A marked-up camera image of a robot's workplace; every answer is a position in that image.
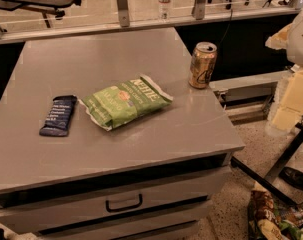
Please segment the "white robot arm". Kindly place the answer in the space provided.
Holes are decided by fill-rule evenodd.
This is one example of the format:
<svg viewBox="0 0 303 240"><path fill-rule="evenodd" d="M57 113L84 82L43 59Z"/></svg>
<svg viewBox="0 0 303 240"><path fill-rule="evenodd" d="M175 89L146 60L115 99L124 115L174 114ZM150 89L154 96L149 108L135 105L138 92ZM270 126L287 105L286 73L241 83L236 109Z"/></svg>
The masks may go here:
<svg viewBox="0 0 303 240"><path fill-rule="evenodd" d="M265 43L274 50L284 49L292 68L278 81L265 131L270 136L291 132L303 116L303 9L293 22L269 37Z"/></svg>

